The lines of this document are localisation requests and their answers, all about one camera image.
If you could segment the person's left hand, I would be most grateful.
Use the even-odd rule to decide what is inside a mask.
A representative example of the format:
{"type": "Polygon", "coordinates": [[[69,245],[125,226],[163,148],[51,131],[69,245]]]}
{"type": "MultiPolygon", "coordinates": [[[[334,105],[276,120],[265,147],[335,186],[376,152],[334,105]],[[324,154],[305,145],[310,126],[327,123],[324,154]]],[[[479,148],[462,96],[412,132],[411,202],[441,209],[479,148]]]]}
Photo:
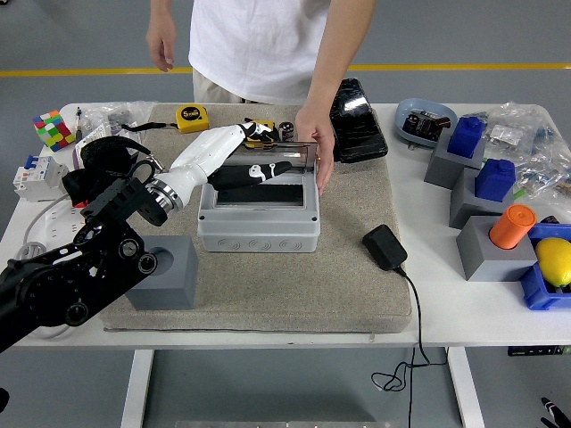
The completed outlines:
{"type": "Polygon", "coordinates": [[[320,161],[316,184],[319,195],[322,195],[335,167],[335,137],[329,118],[329,108],[325,104],[307,101],[297,112],[295,125],[301,141],[314,142],[318,145],[317,155],[320,161]]]}

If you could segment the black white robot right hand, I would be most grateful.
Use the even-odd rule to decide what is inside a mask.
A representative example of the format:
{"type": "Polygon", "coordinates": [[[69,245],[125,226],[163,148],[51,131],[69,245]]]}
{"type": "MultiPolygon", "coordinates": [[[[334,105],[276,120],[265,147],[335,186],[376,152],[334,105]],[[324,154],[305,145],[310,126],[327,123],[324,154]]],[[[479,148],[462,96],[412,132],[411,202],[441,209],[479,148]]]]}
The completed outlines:
{"type": "Polygon", "coordinates": [[[551,416],[551,419],[542,417],[541,423],[547,428],[570,428],[570,418],[550,399],[541,398],[541,402],[551,416]]]}

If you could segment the person's right hand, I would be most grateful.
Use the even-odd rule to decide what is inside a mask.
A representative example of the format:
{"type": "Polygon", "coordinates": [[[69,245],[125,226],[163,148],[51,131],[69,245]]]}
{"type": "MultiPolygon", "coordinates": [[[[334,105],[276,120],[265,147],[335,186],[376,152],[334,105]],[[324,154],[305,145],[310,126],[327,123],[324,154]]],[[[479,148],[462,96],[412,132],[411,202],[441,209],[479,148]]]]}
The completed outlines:
{"type": "Polygon", "coordinates": [[[177,38],[173,21],[150,20],[146,42],[153,64],[163,73],[174,67],[174,48],[177,38]]]}

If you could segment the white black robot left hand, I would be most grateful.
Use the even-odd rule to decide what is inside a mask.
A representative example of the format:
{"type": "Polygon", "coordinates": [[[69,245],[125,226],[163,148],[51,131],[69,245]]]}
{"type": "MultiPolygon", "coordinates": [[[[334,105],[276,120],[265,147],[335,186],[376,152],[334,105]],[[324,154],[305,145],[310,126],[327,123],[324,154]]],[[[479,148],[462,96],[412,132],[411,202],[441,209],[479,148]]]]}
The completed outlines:
{"type": "Polygon", "coordinates": [[[277,177],[293,165],[289,161],[225,166],[226,159],[249,137],[268,142],[272,130],[256,122],[204,130],[171,164],[147,186],[165,212],[178,212],[193,190],[206,183],[216,190],[257,185],[277,177]]]}

